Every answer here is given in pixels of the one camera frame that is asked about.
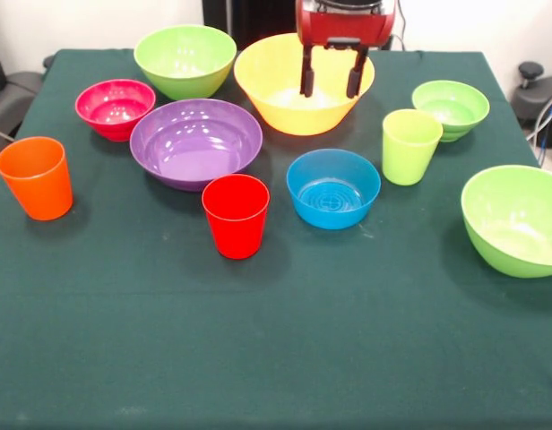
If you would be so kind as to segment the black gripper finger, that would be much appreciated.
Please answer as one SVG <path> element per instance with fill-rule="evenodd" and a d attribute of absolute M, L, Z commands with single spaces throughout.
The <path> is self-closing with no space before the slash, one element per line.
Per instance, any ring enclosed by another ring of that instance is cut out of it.
<path fill-rule="evenodd" d="M 359 94 L 362 74 L 367 60 L 368 47 L 360 46 L 356 49 L 357 56 L 354 66 L 349 71 L 346 95 L 352 99 Z"/>
<path fill-rule="evenodd" d="M 314 70 L 312 68 L 312 45 L 303 46 L 302 69 L 300 78 L 299 93 L 306 98 L 310 98 L 314 88 Z"/>

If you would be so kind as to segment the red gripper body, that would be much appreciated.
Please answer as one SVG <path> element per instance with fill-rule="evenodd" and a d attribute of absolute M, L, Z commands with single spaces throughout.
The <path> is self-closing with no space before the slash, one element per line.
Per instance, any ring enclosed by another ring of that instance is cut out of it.
<path fill-rule="evenodd" d="M 382 47 L 395 14 L 395 1 L 296 1 L 297 34 L 303 46 Z"/>

